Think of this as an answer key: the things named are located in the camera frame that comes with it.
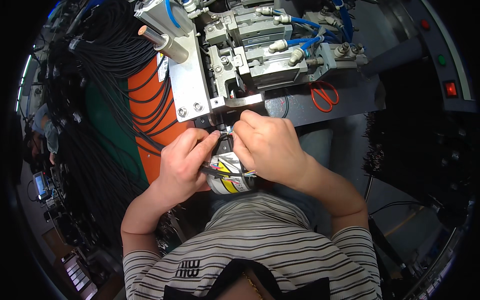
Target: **worker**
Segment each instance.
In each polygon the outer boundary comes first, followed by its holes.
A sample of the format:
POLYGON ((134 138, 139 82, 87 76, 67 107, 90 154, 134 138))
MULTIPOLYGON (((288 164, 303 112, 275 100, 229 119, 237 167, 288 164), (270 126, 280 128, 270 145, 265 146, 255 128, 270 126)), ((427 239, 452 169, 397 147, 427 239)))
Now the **worker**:
POLYGON ((32 159, 35 159, 38 153, 41 152, 40 139, 43 136, 47 139, 47 149, 50 151, 50 162, 55 165, 55 154, 59 149, 58 132, 50 119, 50 113, 46 103, 36 111, 33 117, 32 130, 28 132, 24 138, 24 143, 27 148, 26 151, 31 151, 32 159))
POLYGON ((287 119, 242 112, 234 148, 257 175, 315 199, 331 216, 331 238, 314 232, 298 199, 239 194, 205 230, 163 258, 160 216, 206 183, 199 172, 220 136, 190 128, 162 151, 160 175, 128 207, 121 225, 127 298, 381 299, 365 200, 300 146, 287 119))

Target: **left hand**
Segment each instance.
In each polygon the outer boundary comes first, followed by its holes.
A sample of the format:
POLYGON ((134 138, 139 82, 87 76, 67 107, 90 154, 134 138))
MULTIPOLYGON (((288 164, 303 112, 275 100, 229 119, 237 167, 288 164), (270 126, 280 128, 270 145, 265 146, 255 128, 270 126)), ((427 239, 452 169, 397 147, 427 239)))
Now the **left hand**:
POLYGON ((206 175, 199 169, 219 137, 218 130, 208 134, 204 129, 189 128, 163 148, 160 175, 152 183, 161 193, 163 205, 174 207, 206 184, 206 175))
POLYGON ((55 165, 55 154, 51 152, 50 152, 50 162, 52 163, 52 165, 55 165))

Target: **scissors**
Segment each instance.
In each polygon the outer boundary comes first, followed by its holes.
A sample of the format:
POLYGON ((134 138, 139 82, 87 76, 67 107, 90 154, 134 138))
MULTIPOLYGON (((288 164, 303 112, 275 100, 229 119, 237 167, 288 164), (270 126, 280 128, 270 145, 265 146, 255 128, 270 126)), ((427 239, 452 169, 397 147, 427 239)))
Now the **scissors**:
POLYGON ((310 93, 312 94, 313 104, 315 104, 315 106, 320 111, 323 111, 323 112, 331 111, 332 108, 333 108, 333 105, 337 104, 338 100, 339 100, 338 92, 336 91, 336 89, 333 87, 333 85, 331 85, 331 84, 329 84, 325 81, 317 81, 317 82, 314 82, 314 83, 310 83, 310 93), (318 87, 320 88, 320 91, 315 88, 315 84, 318 85, 318 87), (336 101, 335 102, 333 102, 332 99, 327 95, 325 90, 322 88, 322 85, 326 85, 326 86, 330 87, 335 92, 335 95, 336 95, 336 101), (328 108, 328 109, 321 108, 320 105, 318 105, 317 101, 315 101, 315 95, 313 94, 313 92, 316 92, 318 95, 320 95, 320 97, 322 97, 325 100, 325 102, 328 103, 330 108, 328 108))

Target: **display screen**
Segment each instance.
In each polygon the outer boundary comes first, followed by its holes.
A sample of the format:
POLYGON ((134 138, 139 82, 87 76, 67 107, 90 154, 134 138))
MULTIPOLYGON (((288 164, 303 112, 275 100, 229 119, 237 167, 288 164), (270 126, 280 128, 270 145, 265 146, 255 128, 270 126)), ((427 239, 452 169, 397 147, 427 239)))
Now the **display screen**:
POLYGON ((45 186, 43 185, 42 176, 38 175, 37 177, 35 177, 35 181, 36 181, 36 188, 38 189, 38 194, 40 196, 43 196, 46 193, 46 191, 45 191, 45 186))

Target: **striped shirt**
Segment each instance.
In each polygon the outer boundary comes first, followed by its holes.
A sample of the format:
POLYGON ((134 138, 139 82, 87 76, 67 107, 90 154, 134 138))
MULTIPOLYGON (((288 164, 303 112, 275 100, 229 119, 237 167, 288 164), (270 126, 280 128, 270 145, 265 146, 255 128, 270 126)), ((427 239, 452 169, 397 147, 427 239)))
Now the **striped shirt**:
POLYGON ((347 227, 330 240, 313 232, 294 204, 259 192, 221 207, 204 232, 163 258, 149 251, 125 255, 127 299, 161 300, 165 285, 204 296, 235 258, 268 268, 282 292, 327 277, 330 299, 382 298, 368 230, 347 227))

